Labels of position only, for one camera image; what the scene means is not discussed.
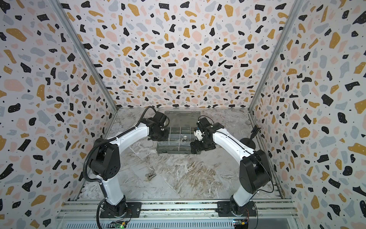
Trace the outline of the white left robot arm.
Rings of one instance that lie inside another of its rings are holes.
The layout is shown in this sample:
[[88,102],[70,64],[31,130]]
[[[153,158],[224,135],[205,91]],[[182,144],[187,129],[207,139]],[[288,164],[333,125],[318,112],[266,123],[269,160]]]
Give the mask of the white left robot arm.
[[121,217],[128,212],[126,197],[117,177],[121,169],[120,153],[145,137],[151,141],[166,141],[169,124],[170,119],[164,113],[147,107],[138,122],[128,130],[94,142],[83,164],[83,177],[87,182],[100,185],[104,195],[102,206],[114,217]]

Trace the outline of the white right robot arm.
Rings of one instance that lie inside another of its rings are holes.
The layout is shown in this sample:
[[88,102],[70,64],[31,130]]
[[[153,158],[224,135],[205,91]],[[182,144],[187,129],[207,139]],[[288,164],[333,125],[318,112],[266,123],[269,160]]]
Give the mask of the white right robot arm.
[[216,149],[219,145],[239,165],[239,188],[230,197],[229,209],[221,208],[218,212],[232,213],[240,216],[246,212],[246,208],[254,195],[267,183],[272,183],[272,174],[266,153],[255,150],[255,143],[251,138],[236,139],[220,123],[210,123],[210,118],[202,115],[194,129],[196,139],[190,143],[192,154]]

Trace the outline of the clear plastic organizer box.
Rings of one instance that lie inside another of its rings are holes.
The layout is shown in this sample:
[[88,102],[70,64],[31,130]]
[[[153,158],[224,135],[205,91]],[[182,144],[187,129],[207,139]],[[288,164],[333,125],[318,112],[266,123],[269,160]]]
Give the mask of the clear plastic organizer box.
[[166,141],[158,142],[158,154],[192,154],[190,144],[196,140],[194,129],[201,113],[199,111],[165,111],[170,123]]

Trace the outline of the aluminium corner post left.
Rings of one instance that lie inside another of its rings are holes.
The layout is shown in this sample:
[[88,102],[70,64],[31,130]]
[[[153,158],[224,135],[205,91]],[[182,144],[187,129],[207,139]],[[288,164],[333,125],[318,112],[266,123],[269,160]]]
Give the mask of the aluminium corner post left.
[[72,40],[75,48],[77,49],[78,53],[80,54],[80,56],[82,58],[82,60],[85,62],[86,67],[92,73],[96,83],[98,84],[100,90],[104,94],[106,101],[110,104],[113,112],[116,113],[118,111],[118,108],[115,105],[111,95],[109,94],[109,92],[108,92],[102,78],[100,77],[96,67],[94,66],[94,64],[92,63],[92,61],[91,61],[91,59],[88,55],[88,53],[86,52],[86,50],[83,46],[83,43],[78,38],[77,32],[74,29],[74,27],[73,27],[72,23],[70,22],[69,18],[67,17],[67,14],[63,10],[60,1],[49,1],[49,2],[50,2],[50,5],[51,5],[53,11],[57,15],[57,17],[60,19],[61,24],[63,25],[63,27],[67,31],[70,39]]

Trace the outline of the aluminium corner post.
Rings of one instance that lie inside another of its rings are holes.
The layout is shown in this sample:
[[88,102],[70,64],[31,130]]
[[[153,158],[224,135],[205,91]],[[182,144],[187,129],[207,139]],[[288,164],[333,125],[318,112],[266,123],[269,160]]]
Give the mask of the aluminium corner post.
[[257,90],[254,94],[254,97],[252,99],[252,102],[249,106],[249,109],[248,111],[251,113],[254,108],[255,108],[255,104],[256,102],[259,100],[259,97],[260,97],[260,94],[261,94],[261,91],[262,89],[264,88],[265,86],[265,83],[266,81],[268,80],[269,78],[269,75],[270,73],[272,72],[273,70],[273,67],[274,67],[274,64],[276,62],[276,59],[278,58],[281,50],[282,50],[282,47],[286,41],[286,38],[292,28],[292,25],[295,21],[295,18],[296,16],[298,15],[299,11],[300,11],[300,8],[302,7],[302,4],[303,4],[303,0],[296,0],[294,1],[294,4],[291,8],[291,11],[289,12],[289,16],[288,16],[288,19],[286,21],[286,23],[284,24],[284,28],[280,34],[280,37],[279,37],[279,40],[274,48],[274,51],[272,52],[271,56],[270,56],[270,59],[269,59],[269,62],[268,62],[268,65],[264,71],[264,75],[261,79],[261,81],[259,82],[258,84],[258,87],[257,87]]
[[72,40],[75,48],[77,49],[78,53],[80,54],[80,56],[82,58],[82,60],[85,62],[86,67],[92,73],[96,83],[98,84],[100,90],[104,94],[106,101],[110,104],[113,112],[116,113],[118,111],[118,108],[115,105],[111,95],[109,94],[109,92],[108,92],[102,78],[100,77],[96,67],[94,66],[94,64],[92,63],[92,61],[91,61],[91,59],[88,55],[88,53],[86,52],[86,50],[83,46],[83,43],[78,38],[77,32],[74,29],[74,27],[73,27],[72,23],[70,22],[69,18],[67,17],[67,14],[63,10],[60,1],[49,1],[49,2],[50,2],[50,5],[51,5],[53,11],[57,15],[57,17],[60,19],[61,24],[63,25],[63,27],[67,31],[70,39]]

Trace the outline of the aluminium corner post right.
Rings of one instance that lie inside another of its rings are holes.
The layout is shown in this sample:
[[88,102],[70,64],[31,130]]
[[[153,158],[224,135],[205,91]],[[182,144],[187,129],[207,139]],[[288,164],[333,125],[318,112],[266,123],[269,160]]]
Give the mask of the aluminium corner post right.
[[282,47],[286,41],[286,38],[292,28],[292,25],[295,21],[295,18],[296,16],[298,15],[299,11],[300,11],[300,8],[302,7],[302,4],[303,4],[303,0],[296,0],[294,1],[294,4],[291,8],[291,11],[289,12],[289,16],[288,16],[288,19],[286,21],[286,23],[284,24],[284,28],[280,34],[280,37],[279,37],[279,40],[274,48],[274,51],[272,52],[271,56],[270,56],[270,59],[269,59],[269,62],[268,62],[268,65],[264,71],[264,75],[261,79],[261,81],[259,82],[258,84],[258,87],[257,87],[257,90],[254,94],[254,97],[252,99],[252,102],[249,106],[249,109],[248,111],[251,113],[254,108],[255,108],[255,104],[256,102],[259,100],[259,97],[260,97],[260,94],[261,94],[261,91],[262,89],[264,88],[265,86],[265,83],[266,81],[268,80],[269,78],[269,75],[270,73],[272,72],[273,70],[273,67],[274,67],[274,64],[276,62],[276,59],[278,58],[281,50],[282,50]]

